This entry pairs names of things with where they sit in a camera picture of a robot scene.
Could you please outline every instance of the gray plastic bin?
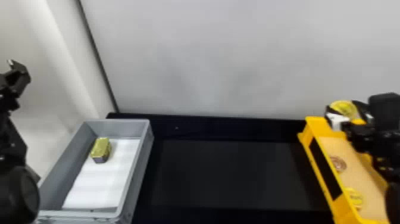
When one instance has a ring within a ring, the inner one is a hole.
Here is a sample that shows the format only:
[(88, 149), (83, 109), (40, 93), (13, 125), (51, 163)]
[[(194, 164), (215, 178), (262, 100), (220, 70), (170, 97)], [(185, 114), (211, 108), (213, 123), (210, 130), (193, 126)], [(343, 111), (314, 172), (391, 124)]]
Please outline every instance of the gray plastic bin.
[[(118, 207), (100, 210), (62, 210), (75, 178), (97, 137), (140, 139)], [(105, 119), (84, 122), (39, 187), (40, 212), (36, 223), (130, 223), (138, 200), (154, 136), (149, 120)]]

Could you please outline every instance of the black table surface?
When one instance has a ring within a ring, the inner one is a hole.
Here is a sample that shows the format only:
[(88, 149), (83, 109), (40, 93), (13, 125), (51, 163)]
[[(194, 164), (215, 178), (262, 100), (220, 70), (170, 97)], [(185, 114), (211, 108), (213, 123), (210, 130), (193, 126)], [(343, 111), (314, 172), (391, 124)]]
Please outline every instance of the black table surface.
[(155, 136), (132, 223), (333, 223), (296, 137), (304, 121), (107, 118), (149, 119)]

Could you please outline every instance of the white wall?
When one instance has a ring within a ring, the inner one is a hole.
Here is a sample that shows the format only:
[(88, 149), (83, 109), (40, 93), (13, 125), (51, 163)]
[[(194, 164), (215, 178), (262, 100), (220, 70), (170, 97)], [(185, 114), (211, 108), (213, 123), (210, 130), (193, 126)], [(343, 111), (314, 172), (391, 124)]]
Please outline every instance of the white wall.
[[(41, 176), (80, 122), (113, 111), (78, 15), (55, 18), (54, 11), (47, 1), (0, 1), (0, 73), (12, 58), (31, 74), (21, 108), (11, 117), (28, 145), (28, 164)], [(67, 25), (74, 38), (62, 32)]]
[(82, 4), (122, 112), (303, 119), (400, 92), (400, 1)]

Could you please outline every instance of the yellow plastic frame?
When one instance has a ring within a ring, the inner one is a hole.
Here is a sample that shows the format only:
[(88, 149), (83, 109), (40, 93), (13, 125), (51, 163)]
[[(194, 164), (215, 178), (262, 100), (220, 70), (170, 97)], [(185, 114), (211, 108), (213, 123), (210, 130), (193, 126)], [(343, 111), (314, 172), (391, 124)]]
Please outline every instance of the yellow plastic frame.
[[(345, 190), (345, 187), (338, 175), (337, 172), (334, 172), (335, 167), (329, 159), (329, 156), (324, 150), (323, 144), (320, 143), (318, 137), (334, 137), (334, 138), (343, 138), (346, 139), (346, 135), (344, 132), (334, 132), (331, 130), (328, 122), (324, 117), (306, 117), (306, 126), (302, 133), (298, 134), (298, 138), (301, 144), (304, 147), (304, 150), (309, 158), (312, 169), (318, 179), (318, 182), (321, 186), (322, 192), (328, 202), (330, 210), (333, 215), (333, 220), (336, 224), (344, 224), (344, 223), (363, 223), (363, 224), (384, 224), (389, 223), (387, 220), (368, 220), (363, 219), (357, 212), (356, 208), (352, 205), (350, 201), (349, 194)], [(337, 183), (339, 184), (342, 194), (338, 196), (335, 200), (332, 199), (328, 187), (322, 177), (320, 169), (317, 166), (317, 163), (314, 160), (314, 156), (310, 150), (311, 141), (315, 139), (319, 144), (322, 154), (326, 159), (330, 169), (332, 170), (333, 175)], [(362, 155), (362, 159), (364, 162), (371, 163), (371, 158), (369, 155)], [(382, 185), (387, 185), (386, 181), (379, 175), (373, 176), (373, 178), (380, 182)]]

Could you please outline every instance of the gray wall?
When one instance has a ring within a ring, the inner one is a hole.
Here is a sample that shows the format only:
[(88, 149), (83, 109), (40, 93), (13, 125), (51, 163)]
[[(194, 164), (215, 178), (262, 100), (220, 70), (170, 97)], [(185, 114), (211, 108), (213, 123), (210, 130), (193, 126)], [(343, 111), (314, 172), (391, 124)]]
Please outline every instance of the gray wall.
[(301, 119), (400, 92), (400, 1), (81, 2), (122, 112)]

